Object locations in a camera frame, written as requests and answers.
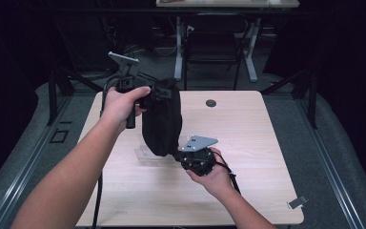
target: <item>chair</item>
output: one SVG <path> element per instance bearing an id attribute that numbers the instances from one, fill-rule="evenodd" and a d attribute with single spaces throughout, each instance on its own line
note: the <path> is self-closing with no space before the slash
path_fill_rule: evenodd
<path id="1" fill-rule="evenodd" d="M 187 38 L 183 49 L 184 90 L 187 90 L 189 64 L 236 65 L 234 90 L 250 23 L 238 13 L 199 13 L 185 20 Z"/>

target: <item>light wood tabletop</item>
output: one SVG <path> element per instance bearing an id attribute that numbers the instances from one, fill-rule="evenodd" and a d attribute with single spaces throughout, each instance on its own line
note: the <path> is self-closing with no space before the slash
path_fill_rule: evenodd
<path id="1" fill-rule="evenodd" d="M 180 0 L 166 1 L 156 0 L 158 7 L 167 8 L 297 8 L 297 0 Z"/>
<path id="2" fill-rule="evenodd" d="M 302 210 L 290 209 L 296 193 L 263 98 L 253 91 L 180 92 L 181 139 L 218 139 L 215 148 L 236 174 L 242 196 L 273 224 L 299 224 Z M 208 107 L 212 99 L 215 107 Z M 99 119 L 101 93 L 80 138 Z M 101 226 L 233 225 L 223 205 L 189 176 L 171 156 L 154 156 L 142 137 L 141 118 L 115 143 L 103 170 L 98 217 Z M 92 225 L 96 191 L 77 223 Z"/>

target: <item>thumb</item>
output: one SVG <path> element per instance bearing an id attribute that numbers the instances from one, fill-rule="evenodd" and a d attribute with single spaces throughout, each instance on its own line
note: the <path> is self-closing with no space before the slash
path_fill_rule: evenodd
<path id="1" fill-rule="evenodd" d="M 190 177 L 193 181 L 195 181 L 195 180 L 196 180 L 196 178 L 198 177 L 198 175 L 197 175 L 197 174 L 195 174 L 192 170 L 186 170 L 186 173 L 189 175 L 189 177 Z"/>
<path id="2" fill-rule="evenodd" d="M 138 98 L 143 97 L 143 96 L 149 94 L 150 92 L 151 92 L 151 88 L 150 87 L 139 87 L 139 88 L 136 88 L 136 89 L 128 92 L 128 95 L 129 95 L 129 98 L 132 101 L 135 101 Z"/>

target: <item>black plastic part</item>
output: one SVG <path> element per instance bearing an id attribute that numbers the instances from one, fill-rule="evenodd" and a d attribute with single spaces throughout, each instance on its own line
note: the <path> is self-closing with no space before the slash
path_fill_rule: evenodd
<path id="1" fill-rule="evenodd" d="M 209 174 L 216 164 L 214 153 L 210 148 L 196 152 L 180 152 L 174 159 L 181 162 L 183 169 L 192 170 L 199 177 Z"/>
<path id="2" fill-rule="evenodd" d="M 132 112 L 130 113 L 129 117 L 127 118 L 127 129 L 134 129 L 135 128 L 135 105 L 132 106 Z"/>

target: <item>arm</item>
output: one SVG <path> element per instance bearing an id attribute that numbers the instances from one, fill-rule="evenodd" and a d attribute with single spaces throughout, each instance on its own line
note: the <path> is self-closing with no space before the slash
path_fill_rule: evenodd
<path id="1" fill-rule="evenodd" d="M 12 228 L 72 228 L 85 210 L 95 183 L 118 136 L 125 130 L 133 102 L 150 92 L 137 88 L 119 94 L 111 88 L 100 120 L 34 188 Z"/>
<path id="2" fill-rule="evenodd" d="M 215 158 L 218 162 L 223 163 L 219 156 L 215 156 Z M 199 177 L 190 170 L 187 170 L 187 173 L 193 181 L 203 185 L 225 206 L 237 228 L 275 228 L 234 189 L 227 170 L 222 166 L 215 165 L 213 170 L 204 177 Z"/>

